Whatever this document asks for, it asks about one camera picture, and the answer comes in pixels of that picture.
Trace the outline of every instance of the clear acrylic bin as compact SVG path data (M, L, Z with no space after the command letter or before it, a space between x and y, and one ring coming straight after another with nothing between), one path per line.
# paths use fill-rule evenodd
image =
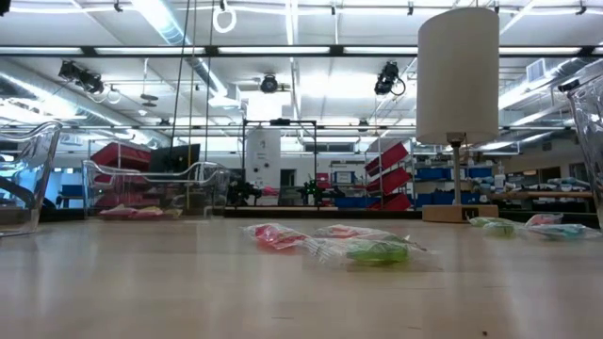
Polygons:
M570 90L568 97L595 197L599 226L603 229L603 75Z
M209 162L181 173L145 173L82 163L86 216L106 220L166 220L223 210L230 172Z
M0 237L36 232L60 128L47 122L26 134L0 134L1 142L20 151L0 160Z

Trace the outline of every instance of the lamp base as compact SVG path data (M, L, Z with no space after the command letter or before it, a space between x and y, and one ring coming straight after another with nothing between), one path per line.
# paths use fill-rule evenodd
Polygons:
M423 221L466 223L475 217L498 217L496 205L424 205Z

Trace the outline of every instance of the white lampshade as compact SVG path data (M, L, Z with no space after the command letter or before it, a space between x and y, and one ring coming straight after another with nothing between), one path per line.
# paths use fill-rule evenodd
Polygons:
M498 136L498 16L461 8L429 19L418 31L416 139L448 144Z

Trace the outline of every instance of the white ring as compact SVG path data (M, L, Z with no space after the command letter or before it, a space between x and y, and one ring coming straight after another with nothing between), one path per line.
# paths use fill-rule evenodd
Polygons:
M218 23L218 17L222 13L229 13L231 15L230 24L228 26L226 26L225 28L222 28L220 26L220 23ZM214 11L214 28L216 29L216 31L218 33L228 33L230 31L232 31L233 28L235 28L235 25L236 25L236 12L234 9L227 8L226 10Z

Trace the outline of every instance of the ceiling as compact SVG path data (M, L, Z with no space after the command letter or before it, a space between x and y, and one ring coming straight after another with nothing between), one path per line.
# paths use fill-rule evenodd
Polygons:
M406 15L408 4L399 0L299 0L298 15L295 16L297 24L293 25L292 37L288 38L284 13L285 2L289 1L295 3L295 0L228 1L236 11L237 20L235 27L224 34L211 29L211 6L217 6L219 2L196 1L200 9L189 11L188 18L186 0L171 2L176 21L182 27L188 23L187 35L196 45L417 44L418 28L438 11L476 6L471 0L415 0L414 14ZM3 32L0 45L166 44L130 2L120 2L125 9L123 12L115 11L113 3L113 0L12 0L11 12L0 18L0 32ZM331 15L333 4L335 16ZM603 0L583 1L587 6L583 15L575 14L580 1L479 2L479 6L490 8L495 4L499 5L500 28L504 30L500 36L501 44L589 45L603 41ZM534 4L534 8L522 12L523 7ZM526 15L509 25L512 15L517 13ZM223 17L220 16L220 24L227 25L227 15ZM155 125L159 119L173 121L176 103L178 124L188 124L190 116L195 118L193 124L203 124L207 111L211 123L241 121L239 109L207 104L209 94L203 81L179 58L149 59L144 92L157 96L159 101L155 108L144 108L148 111L144 116L139 114L144 102L139 97L143 92L144 59L71 60L101 74L106 85L112 85L121 93L118 103L104 101L101 105L139 123ZM377 98L373 92L377 74L385 62L391 60L397 61L408 77L407 92L396 102L390 97ZM57 76L62 61L58 57L14 57L9 64L64 86L61 90L82 94L81 89L72 84L65 85ZM533 58L501 59L501 89L520 81L526 74L526 66L533 61ZM279 82L286 84L287 91L274 98L287 104L283 115L293 118L288 90L292 83L289 57L221 57L206 62L221 82L239 85L242 98L257 95L257 81L264 74L275 74ZM415 116L416 64L413 58L299 57L296 62L300 72L297 94L301 98L301 118L325 124L355 124L362 118L370 118L371 123L395 124L412 121ZM102 97L92 99L100 101ZM501 121L511 123L552 103L550 92L541 91L501 111ZM220 136L223 131L212 130L211 133Z

